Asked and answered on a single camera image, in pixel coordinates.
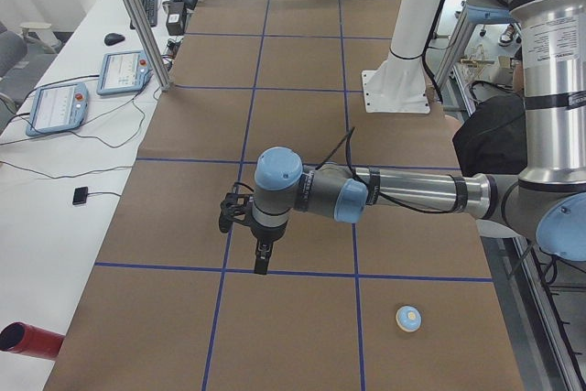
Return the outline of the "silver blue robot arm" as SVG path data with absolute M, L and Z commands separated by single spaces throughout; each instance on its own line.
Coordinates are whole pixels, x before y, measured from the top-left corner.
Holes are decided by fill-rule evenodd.
M 472 13 L 507 12 L 520 25 L 523 90 L 481 103 L 452 142 L 461 175 L 436 176 L 323 162 L 272 147 L 258 159 L 246 221 L 265 274 L 291 210 L 356 223 L 388 203 L 416 212 L 467 212 L 543 250 L 585 257 L 585 0 L 469 0 Z

